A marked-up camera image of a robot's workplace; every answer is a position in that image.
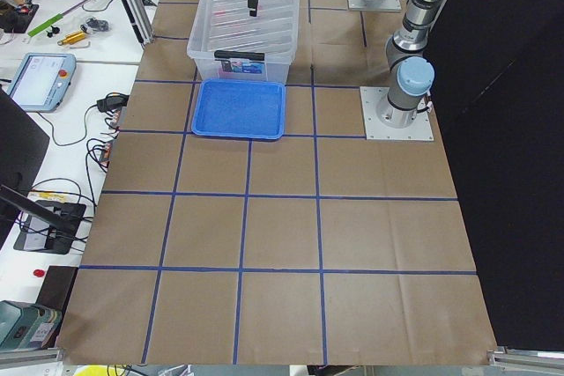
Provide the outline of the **clear plastic storage box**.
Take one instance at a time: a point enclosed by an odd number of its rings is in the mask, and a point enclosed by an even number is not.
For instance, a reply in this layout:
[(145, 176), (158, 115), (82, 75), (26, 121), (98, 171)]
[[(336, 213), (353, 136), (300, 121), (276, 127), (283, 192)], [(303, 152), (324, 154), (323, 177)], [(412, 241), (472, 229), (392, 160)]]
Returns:
[[(214, 16), (225, 10), (224, 16)], [(242, 28), (225, 28), (244, 21)], [(187, 46), (202, 79), (229, 78), (283, 84), (295, 57), (299, 0), (259, 0), (256, 17), (247, 0), (200, 0)]]

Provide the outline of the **black electronics box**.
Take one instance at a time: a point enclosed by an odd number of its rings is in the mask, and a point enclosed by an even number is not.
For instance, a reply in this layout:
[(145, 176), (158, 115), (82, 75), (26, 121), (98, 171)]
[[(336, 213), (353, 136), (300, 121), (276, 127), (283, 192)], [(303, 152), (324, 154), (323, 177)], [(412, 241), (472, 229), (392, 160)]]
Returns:
[(20, 212), (16, 223), (19, 235), (13, 248), (18, 251), (44, 254), (68, 254), (71, 251), (83, 253), (84, 250), (75, 243), (85, 241), (77, 236), (78, 227), (85, 215), (86, 206), (82, 203), (60, 203), (54, 201), (38, 201), (48, 211), (73, 224), (70, 232), (60, 231), (52, 224), (38, 217)]

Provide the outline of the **blue plastic tray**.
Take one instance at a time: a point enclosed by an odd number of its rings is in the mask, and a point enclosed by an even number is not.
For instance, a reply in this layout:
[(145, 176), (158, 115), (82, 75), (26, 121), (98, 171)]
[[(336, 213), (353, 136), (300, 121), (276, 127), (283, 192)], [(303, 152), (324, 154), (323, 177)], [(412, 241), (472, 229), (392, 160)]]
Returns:
[(281, 83), (214, 78), (201, 84), (191, 128), (198, 136), (278, 140), (285, 122)]

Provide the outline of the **brass cylinder tool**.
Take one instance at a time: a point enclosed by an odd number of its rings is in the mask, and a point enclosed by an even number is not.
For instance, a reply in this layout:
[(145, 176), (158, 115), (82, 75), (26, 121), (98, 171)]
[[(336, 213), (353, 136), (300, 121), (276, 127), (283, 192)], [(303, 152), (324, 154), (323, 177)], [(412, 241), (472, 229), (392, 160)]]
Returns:
[(65, 35), (61, 40), (57, 42), (58, 46), (74, 45), (86, 39), (88, 33), (80, 30), (74, 33), (69, 33)]

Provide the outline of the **blue teach pendant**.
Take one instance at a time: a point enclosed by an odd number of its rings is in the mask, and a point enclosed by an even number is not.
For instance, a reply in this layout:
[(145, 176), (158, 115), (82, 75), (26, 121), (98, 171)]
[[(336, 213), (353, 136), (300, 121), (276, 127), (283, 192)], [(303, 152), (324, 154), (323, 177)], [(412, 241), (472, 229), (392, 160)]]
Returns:
[(28, 53), (7, 93), (26, 112), (53, 112), (62, 103), (76, 67), (73, 54)]

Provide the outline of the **black monitor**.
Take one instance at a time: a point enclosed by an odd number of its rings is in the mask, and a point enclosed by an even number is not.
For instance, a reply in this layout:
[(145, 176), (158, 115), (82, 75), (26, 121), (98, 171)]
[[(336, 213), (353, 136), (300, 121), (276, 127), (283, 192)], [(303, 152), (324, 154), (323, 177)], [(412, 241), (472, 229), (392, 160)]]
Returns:
[(1, 199), (1, 247), (16, 217), (27, 211), (26, 197), (41, 168), (49, 144), (46, 132), (1, 90), (1, 185), (24, 197), (15, 204)]

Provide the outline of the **green device case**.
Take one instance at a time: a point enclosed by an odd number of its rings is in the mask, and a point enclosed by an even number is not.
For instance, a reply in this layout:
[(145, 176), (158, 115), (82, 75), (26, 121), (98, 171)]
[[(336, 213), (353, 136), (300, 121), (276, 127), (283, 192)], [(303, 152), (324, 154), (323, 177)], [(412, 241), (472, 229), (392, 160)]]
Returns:
[(1, 301), (1, 352), (45, 348), (62, 312), (39, 304)]

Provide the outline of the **green handled reacher grabber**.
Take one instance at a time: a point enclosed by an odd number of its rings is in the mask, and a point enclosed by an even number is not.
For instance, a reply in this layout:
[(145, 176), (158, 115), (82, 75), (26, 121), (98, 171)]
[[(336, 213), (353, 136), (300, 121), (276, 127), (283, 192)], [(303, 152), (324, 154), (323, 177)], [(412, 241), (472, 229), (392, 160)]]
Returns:
[(58, 21), (60, 21), (61, 19), (63, 19), (66, 15), (70, 14), (71, 12), (75, 11), (76, 9), (78, 9), (80, 6), (82, 6), (83, 4), (89, 2), (91, 0), (83, 0), (81, 2), (78, 2), (77, 4), (72, 5), (70, 8), (68, 8), (65, 11), (61, 11), (58, 12), (56, 15), (54, 15), (53, 17), (45, 20), (43, 23), (37, 25), (35, 28), (32, 28), (31, 30), (29, 30), (26, 34), (30, 37), (33, 38), (34, 36), (36, 36), (37, 34), (47, 30), (50, 26), (52, 26), (54, 23), (57, 23)]

